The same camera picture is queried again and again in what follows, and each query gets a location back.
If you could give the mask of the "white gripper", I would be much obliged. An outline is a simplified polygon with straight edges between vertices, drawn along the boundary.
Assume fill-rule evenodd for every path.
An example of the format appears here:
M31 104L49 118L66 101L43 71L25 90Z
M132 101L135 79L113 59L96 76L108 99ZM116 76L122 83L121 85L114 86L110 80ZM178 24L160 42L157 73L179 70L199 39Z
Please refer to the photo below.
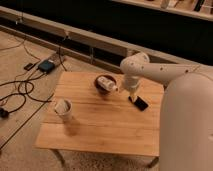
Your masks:
M132 102L135 102L137 99L136 92L140 83L139 83L140 78L137 76L130 76L130 75L125 75L124 76L124 89L130 92L130 98Z

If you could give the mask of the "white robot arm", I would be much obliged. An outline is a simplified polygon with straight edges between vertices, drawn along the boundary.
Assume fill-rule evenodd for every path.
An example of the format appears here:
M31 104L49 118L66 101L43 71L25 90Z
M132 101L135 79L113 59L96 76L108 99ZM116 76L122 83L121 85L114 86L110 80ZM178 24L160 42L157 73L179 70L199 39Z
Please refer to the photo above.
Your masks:
M213 171L213 66L152 63L145 53L120 63L131 96L144 77L166 87L160 109L159 171Z

